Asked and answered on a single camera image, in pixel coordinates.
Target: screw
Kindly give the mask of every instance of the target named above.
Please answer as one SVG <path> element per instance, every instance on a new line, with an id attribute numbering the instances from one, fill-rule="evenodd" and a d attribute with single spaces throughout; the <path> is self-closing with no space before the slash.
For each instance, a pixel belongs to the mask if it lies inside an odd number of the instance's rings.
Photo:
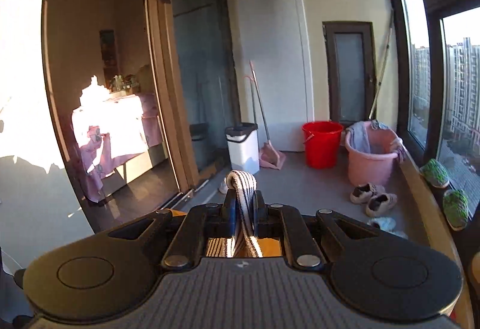
<path id="1" fill-rule="evenodd" d="M 321 263 L 321 260 L 319 257 L 314 256 L 314 255 L 301 255 L 297 259 L 297 264 L 301 267 L 316 267 Z"/>
<path id="2" fill-rule="evenodd" d="M 180 268 L 188 264 L 188 259 L 182 255 L 172 255 L 168 256 L 163 262 L 169 267 Z"/>

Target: striped cloth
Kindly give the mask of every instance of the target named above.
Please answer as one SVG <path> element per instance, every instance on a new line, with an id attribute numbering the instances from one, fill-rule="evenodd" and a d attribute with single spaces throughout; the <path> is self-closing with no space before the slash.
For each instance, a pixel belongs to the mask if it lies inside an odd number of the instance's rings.
<path id="1" fill-rule="evenodd" d="M 211 238 L 207 243 L 207 256 L 211 257 L 263 257 L 254 237 L 254 192 L 257 181 L 250 173 L 232 171 L 226 177 L 228 188 L 237 192 L 235 236 Z"/>

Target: pink laundry tub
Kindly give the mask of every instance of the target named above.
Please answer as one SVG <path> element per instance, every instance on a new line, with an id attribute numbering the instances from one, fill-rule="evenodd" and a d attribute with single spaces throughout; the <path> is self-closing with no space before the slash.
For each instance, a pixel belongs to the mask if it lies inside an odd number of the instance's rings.
<path id="1" fill-rule="evenodd" d="M 366 183 L 385 185 L 393 169 L 396 153 L 390 153 L 392 141 L 397 134 L 391 129 L 373 130 L 370 122 L 364 122 L 371 147 L 381 148 L 384 154 L 363 153 L 350 146 L 350 133 L 345 136 L 345 147 L 349 151 L 349 180 L 357 186 Z"/>

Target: dustpan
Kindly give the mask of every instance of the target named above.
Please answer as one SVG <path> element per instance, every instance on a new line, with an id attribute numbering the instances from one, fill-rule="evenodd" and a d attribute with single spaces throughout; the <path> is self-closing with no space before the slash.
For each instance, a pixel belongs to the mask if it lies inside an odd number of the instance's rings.
<path id="1" fill-rule="evenodd" d="M 263 144 L 263 147 L 259 151 L 259 162 L 263 168 L 282 169 L 283 163 L 287 158 L 285 154 L 275 150 L 270 141 L 270 134 L 268 133 L 267 122 L 265 119 L 265 112 L 263 111 L 262 99 L 260 97 L 260 89 L 258 88 L 257 76 L 254 71 L 254 64 L 250 61 L 251 74 L 253 75 L 253 81 L 257 88 L 258 102 L 260 103 L 260 110 L 262 111 L 263 125 L 265 126 L 265 132 L 267 134 L 267 142 Z"/>

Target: green shoe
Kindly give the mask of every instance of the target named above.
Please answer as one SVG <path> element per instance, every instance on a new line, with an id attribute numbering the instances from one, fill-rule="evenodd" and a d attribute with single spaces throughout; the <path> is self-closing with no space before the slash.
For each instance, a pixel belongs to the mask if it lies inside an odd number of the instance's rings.
<path id="1" fill-rule="evenodd" d="M 450 227 L 463 230 L 469 221 L 468 198 L 464 190 L 448 190 L 443 195 L 443 213 Z"/>
<path id="2" fill-rule="evenodd" d="M 446 188 L 450 184 L 447 170 L 435 159 L 431 159 L 421 167 L 420 173 L 435 188 Z"/>

